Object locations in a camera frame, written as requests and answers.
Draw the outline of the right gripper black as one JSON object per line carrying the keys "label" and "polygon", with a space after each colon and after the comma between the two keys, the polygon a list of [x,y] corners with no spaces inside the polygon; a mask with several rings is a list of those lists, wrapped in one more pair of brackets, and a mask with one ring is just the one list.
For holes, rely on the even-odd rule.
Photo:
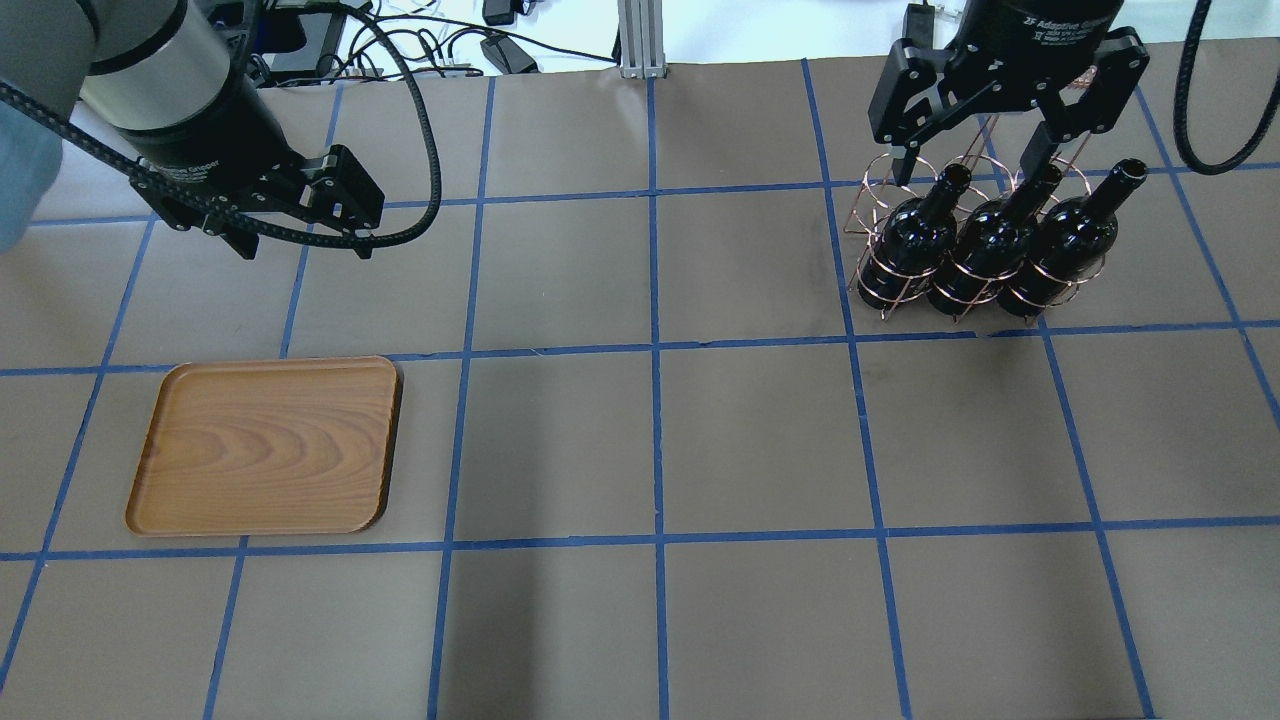
{"label": "right gripper black", "polygon": [[1068,45],[1047,36],[1006,29],[946,47],[895,40],[867,111],[873,138],[890,145],[892,184],[908,187],[919,149],[975,114],[1041,113],[1018,163],[1025,181],[1069,138],[1110,131],[1149,64],[1147,47],[1130,27]]}

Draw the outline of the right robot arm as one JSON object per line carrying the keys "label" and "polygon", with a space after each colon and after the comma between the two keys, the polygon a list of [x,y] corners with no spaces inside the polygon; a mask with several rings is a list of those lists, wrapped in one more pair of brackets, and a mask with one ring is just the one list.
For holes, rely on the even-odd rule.
{"label": "right robot arm", "polygon": [[868,108],[870,131],[906,184],[922,147],[977,114],[1038,111],[1020,159],[1036,176],[1057,150],[1114,128],[1149,54],[1119,1],[969,1],[956,35],[933,45],[934,8],[908,6]]}

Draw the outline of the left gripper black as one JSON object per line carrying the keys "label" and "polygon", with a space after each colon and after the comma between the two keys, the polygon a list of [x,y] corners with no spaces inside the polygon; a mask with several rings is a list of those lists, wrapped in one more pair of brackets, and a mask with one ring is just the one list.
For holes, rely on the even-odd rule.
{"label": "left gripper black", "polygon": [[[370,260],[376,247],[374,231],[381,223],[385,195],[355,154],[333,145],[315,159],[278,163],[237,190],[211,184],[182,184],[166,178],[152,163],[141,159],[147,176],[131,178],[131,187],[174,231],[201,231],[225,242],[239,258],[252,261],[264,231],[230,222],[255,213],[288,215],[298,222],[334,231],[293,243],[351,250]],[[216,204],[228,217],[205,211],[195,202]]]}

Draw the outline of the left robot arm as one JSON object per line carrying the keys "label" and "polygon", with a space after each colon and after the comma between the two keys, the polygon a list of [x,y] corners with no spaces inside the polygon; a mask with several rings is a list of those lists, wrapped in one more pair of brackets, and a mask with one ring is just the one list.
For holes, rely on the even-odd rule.
{"label": "left robot arm", "polygon": [[348,149],[291,145],[248,76],[252,41],[233,44],[197,1],[5,1],[3,247],[73,143],[170,228],[244,259],[262,237],[370,258],[384,193]]}

